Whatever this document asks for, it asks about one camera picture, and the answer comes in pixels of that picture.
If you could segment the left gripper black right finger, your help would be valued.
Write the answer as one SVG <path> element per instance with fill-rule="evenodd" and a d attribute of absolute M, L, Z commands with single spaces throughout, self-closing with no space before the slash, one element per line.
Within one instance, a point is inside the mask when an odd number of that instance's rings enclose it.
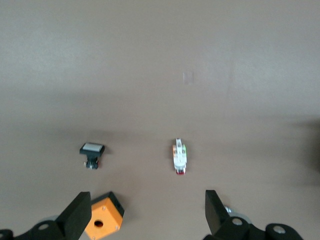
<path fill-rule="evenodd" d="M 301 240 L 292 227 L 270 223 L 258 229 L 240 216 L 231 216 L 215 190 L 205 191 L 205 217 L 211 234 L 206 240 Z"/>

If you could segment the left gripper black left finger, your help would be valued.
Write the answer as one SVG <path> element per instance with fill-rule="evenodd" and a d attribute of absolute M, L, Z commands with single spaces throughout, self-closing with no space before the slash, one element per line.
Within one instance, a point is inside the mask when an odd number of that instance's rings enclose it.
<path fill-rule="evenodd" d="M 91 194 L 80 192 L 55 220 L 37 223 L 27 232 L 14 236 L 1 229 L 2 240 L 78 240 L 92 217 Z"/>

